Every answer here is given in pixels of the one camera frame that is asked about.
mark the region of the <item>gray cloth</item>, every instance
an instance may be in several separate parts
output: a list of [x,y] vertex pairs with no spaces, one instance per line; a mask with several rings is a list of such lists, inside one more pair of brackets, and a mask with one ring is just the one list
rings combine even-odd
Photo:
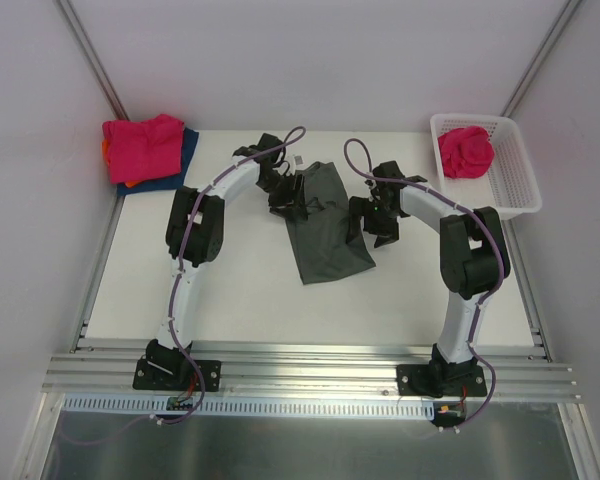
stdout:
[[349,198],[333,163],[314,163],[304,172],[308,220],[287,220],[287,230],[305,285],[332,282],[376,264],[362,235],[346,243]]

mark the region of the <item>pink cloth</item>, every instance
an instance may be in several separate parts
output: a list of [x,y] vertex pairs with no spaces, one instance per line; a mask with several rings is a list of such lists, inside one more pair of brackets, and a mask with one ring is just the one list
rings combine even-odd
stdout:
[[487,173],[495,152],[482,127],[456,128],[438,138],[445,177],[478,178]]
[[164,114],[140,123],[104,122],[111,183],[142,182],[180,173],[183,130],[183,122]]

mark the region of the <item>white table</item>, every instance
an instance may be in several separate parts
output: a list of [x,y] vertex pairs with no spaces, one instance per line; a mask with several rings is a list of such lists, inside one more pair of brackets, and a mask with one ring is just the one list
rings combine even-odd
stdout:
[[[206,184],[232,152],[257,143],[260,131],[203,131],[187,174],[188,186]],[[270,132],[283,138],[286,132]],[[437,186],[431,136],[419,133],[311,132],[288,154],[305,165],[333,161],[349,196],[368,187],[347,166],[346,139],[364,140],[374,165],[397,160],[406,176]],[[362,151],[352,148],[366,170]],[[125,199],[87,338],[154,338],[165,313],[170,257],[165,230],[173,192]],[[253,187],[225,214],[224,245],[210,265],[196,319],[199,340],[300,344],[427,345],[444,322],[448,291],[439,271],[438,235],[414,218],[400,221],[400,241],[374,250],[377,267],[326,284],[303,286],[287,229],[268,213],[267,195]],[[493,298],[481,345],[533,346],[515,274]]]

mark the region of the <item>navy blue fabric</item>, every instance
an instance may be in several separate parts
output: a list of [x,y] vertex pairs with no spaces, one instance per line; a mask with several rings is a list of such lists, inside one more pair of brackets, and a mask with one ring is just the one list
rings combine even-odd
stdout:
[[194,130],[184,129],[182,134],[182,169],[180,173],[171,175],[170,177],[156,178],[155,180],[147,180],[135,187],[127,187],[124,183],[118,184],[118,196],[130,195],[132,193],[153,192],[155,190],[177,190],[184,185],[184,178],[187,176],[189,164],[193,158],[193,153],[198,145],[198,132]]

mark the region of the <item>plastic basket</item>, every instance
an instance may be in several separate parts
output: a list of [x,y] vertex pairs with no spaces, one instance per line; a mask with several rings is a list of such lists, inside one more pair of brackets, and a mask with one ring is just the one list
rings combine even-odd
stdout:
[[[489,140],[496,153],[493,164],[480,178],[445,177],[438,137],[454,128],[472,125],[489,132]],[[516,122],[490,115],[441,113],[431,117],[431,135],[441,193],[466,207],[492,206],[502,220],[540,210],[542,198],[538,183]]]

